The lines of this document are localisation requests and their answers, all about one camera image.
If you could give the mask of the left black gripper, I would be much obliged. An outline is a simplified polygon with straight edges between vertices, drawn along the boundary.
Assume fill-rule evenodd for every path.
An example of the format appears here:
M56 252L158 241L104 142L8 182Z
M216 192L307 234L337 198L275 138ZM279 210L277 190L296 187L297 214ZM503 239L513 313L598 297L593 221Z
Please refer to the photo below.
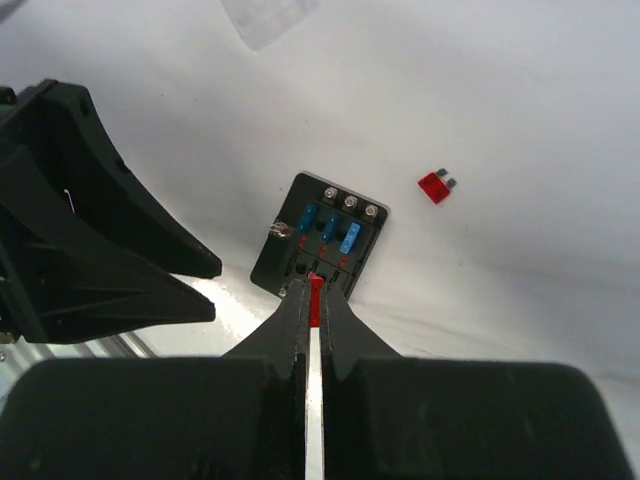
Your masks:
M69 191L81 220L37 165L36 140L38 165ZM214 320L213 303L158 267L196 278L222 273L219 257L127 166L87 88L55 80L20 94L3 87L2 340L71 344Z

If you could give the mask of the black fuse box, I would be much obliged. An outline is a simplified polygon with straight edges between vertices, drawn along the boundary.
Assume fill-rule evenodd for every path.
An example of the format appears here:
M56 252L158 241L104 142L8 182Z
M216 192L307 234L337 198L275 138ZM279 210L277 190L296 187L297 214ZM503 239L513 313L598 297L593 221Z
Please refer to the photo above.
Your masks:
M312 230L301 236L296 227L309 203L316 203L319 211ZM332 213L341 214L342 220L333 240L323 244L320 237ZM387 206L378 201L310 173L300 173L269 227L250 280L263 290L284 297L292 281L314 272L349 298L388 215ZM352 252L343 255L339 248L353 222L361 225L361 231Z

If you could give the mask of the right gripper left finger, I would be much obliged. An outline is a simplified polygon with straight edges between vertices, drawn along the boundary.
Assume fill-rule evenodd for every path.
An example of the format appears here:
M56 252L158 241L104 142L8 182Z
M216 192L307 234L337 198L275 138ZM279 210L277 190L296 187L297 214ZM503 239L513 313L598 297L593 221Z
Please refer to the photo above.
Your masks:
M306 285L220 357L35 364L1 414L5 479L301 479Z

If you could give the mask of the red fuse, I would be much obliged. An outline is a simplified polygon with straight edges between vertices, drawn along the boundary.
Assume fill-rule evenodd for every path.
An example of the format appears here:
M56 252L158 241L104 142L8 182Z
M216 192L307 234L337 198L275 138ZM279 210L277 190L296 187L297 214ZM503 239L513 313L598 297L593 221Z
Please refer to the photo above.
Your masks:
M311 328L319 328L321 326L321 292L325 279L314 273L309 272L307 279L310 282L310 304L309 304L309 322Z
M440 168L425 175L417 185L434 205L439 205L451 195L457 180L446 168Z

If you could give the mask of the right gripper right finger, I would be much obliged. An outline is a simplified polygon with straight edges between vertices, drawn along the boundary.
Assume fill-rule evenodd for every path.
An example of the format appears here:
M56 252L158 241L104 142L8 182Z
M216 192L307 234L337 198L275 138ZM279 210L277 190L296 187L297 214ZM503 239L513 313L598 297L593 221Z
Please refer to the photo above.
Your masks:
M322 293L329 479L630 479L605 402L559 363L399 354Z

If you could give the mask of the blue fuse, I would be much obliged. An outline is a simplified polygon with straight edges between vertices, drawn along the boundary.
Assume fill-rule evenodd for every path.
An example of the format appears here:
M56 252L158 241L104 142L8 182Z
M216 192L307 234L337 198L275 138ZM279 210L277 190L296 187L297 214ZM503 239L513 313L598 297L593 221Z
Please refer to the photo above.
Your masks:
M352 252L357 242L360 231L361 231L361 225L358 223L353 222L349 226L339 248L339 251L343 255L349 255Z
M342 220L341 214L332 213L330 215L329 219L324 224L324 229L320 237L321 242L323 244L329 244L333 240L336 234L336 231L340 226L341 220Z
M318 211L319 206L316 203L309 203L305 207L304 212L296 227L296 231L299 235L305 236L309 234L314 226Z

